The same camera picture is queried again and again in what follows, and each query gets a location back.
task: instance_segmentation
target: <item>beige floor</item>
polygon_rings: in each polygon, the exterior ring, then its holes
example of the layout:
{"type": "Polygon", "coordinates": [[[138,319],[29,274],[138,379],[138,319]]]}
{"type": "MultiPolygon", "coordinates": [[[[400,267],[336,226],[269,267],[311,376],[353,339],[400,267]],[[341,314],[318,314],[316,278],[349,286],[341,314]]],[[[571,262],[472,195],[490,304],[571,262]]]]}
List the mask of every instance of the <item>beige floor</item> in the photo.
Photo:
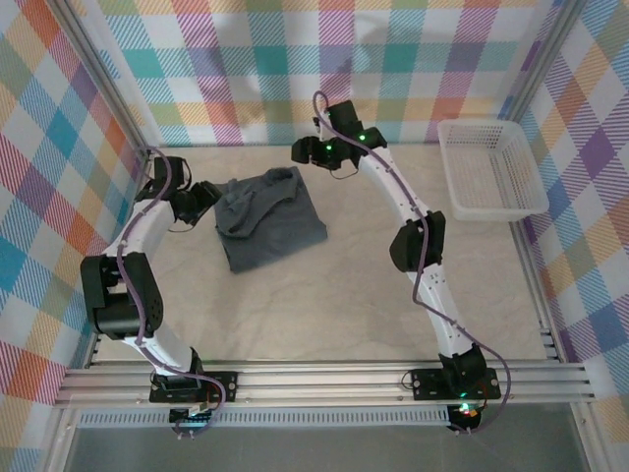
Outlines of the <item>beige floor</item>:
{"type": "MultiPolygon", "coordinates": [[[[291,165],[288,147],[169,153],[188,159],[196,181],[222,183],[291,165]]],[[[438,147],[396,146],[393,157],[418,196],[448,218],[445,267],[469,330],[508,359],[544,358],[508,225],[450,216],[438,147]]],[[[336,181],[314,166],[300,170],[329,239],[234,275],[210,211],[190,233],[167,234],[153,261],[165,320],[204,359],[436,359],[429,318],[389,259],[397,227],[375,186],[360,174],[336,181]]],[[[131,348],[101,343],[98,359],[126,358],[136,358],[131,348]]]]}

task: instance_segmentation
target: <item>colorful plaid backdrop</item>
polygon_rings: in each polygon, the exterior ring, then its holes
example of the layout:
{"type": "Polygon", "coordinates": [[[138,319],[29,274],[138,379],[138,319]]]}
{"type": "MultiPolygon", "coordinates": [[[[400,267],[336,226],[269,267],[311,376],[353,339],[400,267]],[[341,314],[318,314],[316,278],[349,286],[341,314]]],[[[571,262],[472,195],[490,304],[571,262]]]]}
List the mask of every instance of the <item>colorful plaid backdrop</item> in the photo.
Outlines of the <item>colorful plaid backdrop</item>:
{"type": "Polygon", "coordinates": [[[79,264],[120,230],[136,185],[127,139],[45,0],[0,12],[0,470],[22,472],[85,352],[79,264]]]}
{"type": "Polygon", "coordinates": [[[568,357],[629,462],[629,1],[590,0],[523,119],[550,211],[527,221],[568,357]]]}
{"type": "Polygon", "coordinates": [[[352,98],[392,143],[496,115],[561,0],[73,0],[152,142],[289,145],[311,97],[352,98]]]}

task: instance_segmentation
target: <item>white vent strip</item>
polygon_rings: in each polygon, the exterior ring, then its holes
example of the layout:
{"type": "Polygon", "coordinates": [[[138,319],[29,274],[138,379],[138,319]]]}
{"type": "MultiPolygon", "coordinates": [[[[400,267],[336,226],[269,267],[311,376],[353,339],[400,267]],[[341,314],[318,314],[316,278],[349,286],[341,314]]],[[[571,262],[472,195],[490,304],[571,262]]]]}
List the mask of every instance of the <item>white vent strip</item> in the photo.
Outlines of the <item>white vent strip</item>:
{"type": "MultiPolygon", "coordinates": [[[[196,423],[187,422],[190,426],[196,423]]],[[[225,408],[215,427],[350,427],[350,426],[443,426],[448,424],[443,406],[370,407],[370,408],[225,408]]],[[[86,410],[79,428],[150,428],[168,427],[165,408],[86,410]]]]}

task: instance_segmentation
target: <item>purple cable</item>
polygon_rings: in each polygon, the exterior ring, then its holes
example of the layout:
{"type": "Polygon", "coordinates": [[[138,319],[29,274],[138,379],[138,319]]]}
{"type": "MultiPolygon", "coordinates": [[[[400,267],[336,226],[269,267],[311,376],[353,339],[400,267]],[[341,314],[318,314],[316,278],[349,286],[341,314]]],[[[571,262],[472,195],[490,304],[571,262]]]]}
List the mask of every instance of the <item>purple cable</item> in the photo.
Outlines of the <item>purple cable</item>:
{"type": "MultiPolygon", "coordinates": [[[[125,269],[125,264],[122,259],[123,252],[125,250],[125,247],[127,246],[127,239],[129,238],[129,235],[132,233],[134,227],[153,207],[155,207],[161,201],[161,198],[166,194],[166,191],[168,190],[168,187],[170,186],[170,182],[172,180],[172,168],[170,166],[170,162],[168,161],[168,158],[166,157],[166,154],[164,154],[157,147],[153,147],[153,146],[147,146],[147,147],[144,147],[143,149],[152,150],[160,158],[164,160],[164,163],[166,164],[166,182],[164,183],[164,186],[161,188],[161,190],[157,193],[155,198],[148,204],[148,206],[142,211],[140,211],[136,216],[134,216],[131,222],[126,226],[125,231],[122,233],[122,236],[120,238],[120,244],[118,245],[118,250],[116,252],[116,264],[118,265],[120,276],[122,277],[123,281],[127,285],[127,290],[129,291],[131,298],[134,300],[134,302],[136,303],[136,307],[138,308],[138,317],[140,318],[140,328],[138,329],[138,336],[136,337],[136,345],[138,346],[138,349],[142,352],[144,357],[148,359],[148,362],[150,362],[153,366],[157,366],[160,369],[170,372],[171,374],[174,374],[176,376],[182,376],[188,379],[196,379],[199,381],[204,381],[204,382],[209,382],[211,384],[214,384],[220,391],[221,401],[216,407],[216,409],[214,410],[214,414],[212,414],[211,420],[207,422],[204,426],[202,426],[201,428],[195,431],[196,435],[198,436],[199,434],[201,434],[202,432],[204,432],[210,427],[210,425],[213,423],[213,421],[217,417],[216,413],[218,413],[219,408],[224,405],[225,400],[227,398],[225,387],[223,386],[221,382],[217,381],[216,379],[213,379],[212,377],[202,376],[199,374],[192,374],[190,372],[183,372],[183,371],[174,369],[164,364],[163,362],[161,362],[159,359],[153,356],[150,351],[148,351],[146,348],[142,346],[143,339],[144,339],[145,325],[146,325],[146,313],[144,311],[144,305],[142,303],[142,299],[140,298],[140,294],[138,293],[138,290],[134,286],[133,282],[131,281],[131,278],[127,274],[127,270],[125,269]]],[[[175,428],[176,428],[176,432],[179,433],[179,438],[181,438],[182,434],[178,431],[179,423],[175,425],[175,428]]],[[[191,439],[194,438],[192,431],[190,432],[190,438],[191,439]]]]}
{"type": "MultiPolygon", "coordinates": [[[[328,130],[330,133],[332,133],[337,138],[343,140],[345,143],[348,143],[348,144],[350,144],[352,146],[355,146],[357,148],[362,149],[363,151],[368,153],[370,156],[372,156],[375,160],[377,160],[378,163],[380,163],[382,165],[382,167],[384,167],[384,169],[386,169],[386,172],[391,174],[391,177],[393,177],[393,179],[397,183],[398,187],[404,193],[404,196],[408,199],[409,203],[411,204],[411,208],[413,209],[415,214],[418,216],[418,218],[422,222],[422,228],[424,229],[424,241],[422,243],[422,251],[420,253],[420,264],[418,265],[417,275],[415,277],[415,283],[413,284],[413,302],[415,304],[421,306],[421,307],[424,307],[426,310],[434,313],[435,315],[437,315],[441,319],[445,320],[446,322],[450,323],[452,326],[454,326],[458,331],[460,331],[464,336],[466,336],[472,342],[476,343],[477,345],[479,345],[479,347],[483,348],[489,354],[493,355],[498,361],[500,361],[502,366],[504,366],[504,372],[505,372],[505,375],[507,376],[507,388],[506,388],[504,394],[502,395],[502,401],[500,402],[500,405],[498,406],[498,411],[496,412],[496,414],[493,417],[491,417],[489,420],[487,420],[484,423],[482,423],[478,428],[476,428],[474,430],[474,434],[480,433],[482,430],[486,429],[491,423],[493,423],[496,420],[496,418],[498,418],[498,416],[500,416],[500,414],[504,410],[504,407],[507,404],[507,400],[509,399],[509,395],[511,394],[511,384],[512,384],[512,381],[511,381],[511,370],[509,369],[509,366],[507,365],[507,362],[504,360],[504,358],[500,354],[495,352],[493,349],[491,349],[486,344],[480,342],[472,334],[470,334],[464,327],[459,326],[450,317],[448,317],[447,315],[442,314],[439,310],[433,308],[432,306],[428,305],[427,303],[425,303],[424,301],[422,301],[422,300],[420,300],[418,298],[418,293],[419,293],[419,290],[420,290],[420,280],[422,278],[422,273],[424,272],[424,266],[426,264],[426,254],[427,254],[428,249],[429,249],[429,246],[428,246],[429,226],[428,226],[428,223],[426,222],[426,217],[422,214],[420,209],[415,205],[415,201],[413,200],[413,195],[411,194],[409,189],[407,189],[406,185],[404,185],[404,182],[402,181],[400,176],[397,175],[395,170],[393,170],[393,168],[386,162],[386,160],[384,160],[382,157],[380,157],[377,154],[377,152],[375,152],[373,149],[363,145],[362,143],[360,143],[358,141],[354,141],[351,138],[348,138],[347,136],[344,136],[344,135],[340,134],[334,128],[332,128],[332,126],[327,122],[325,117],[323,117],[323,115],[321,114],[321,112],[318,109],[318,106],[316,105],[316,99],[318,97],[323,98],[323,101],[325,102],[325,108],[326,109],[329,107],[329,101],[328,101],[327,96],[325,95],[325,93],[323,93],[321,90],[317,90],[314,93],[314,95],[313,95],[313,109],[314,109],[314,114],[316,115],[316,118],[318,118],[319,125],[323,126],[326,130],[328,130]]],[[[460,431],[466,432],[466,430],[463,430],[462,428],[458,428],[458,429],[460,431]]],[[[471,434],[472,431],[470,429],[468,429],[467,433],[471,434]]]]}

